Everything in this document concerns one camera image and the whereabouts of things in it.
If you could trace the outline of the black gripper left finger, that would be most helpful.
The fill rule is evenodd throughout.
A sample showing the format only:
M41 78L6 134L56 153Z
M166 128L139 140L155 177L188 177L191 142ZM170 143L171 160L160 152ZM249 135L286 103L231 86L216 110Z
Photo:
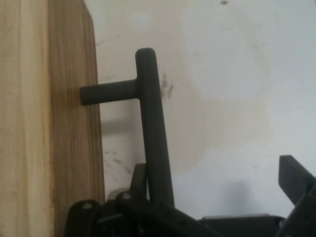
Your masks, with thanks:
M66 237L217 237L217 231L164 203L146 197L146 165L134 168L131 186L103 205L94 200L73 204Z

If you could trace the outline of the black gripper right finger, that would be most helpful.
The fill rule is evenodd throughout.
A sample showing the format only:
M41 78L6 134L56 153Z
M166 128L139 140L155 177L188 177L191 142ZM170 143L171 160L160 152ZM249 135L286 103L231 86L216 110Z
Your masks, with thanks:
M316 178L293 156L279 157L278 184L294 204L277 237L316 235Z

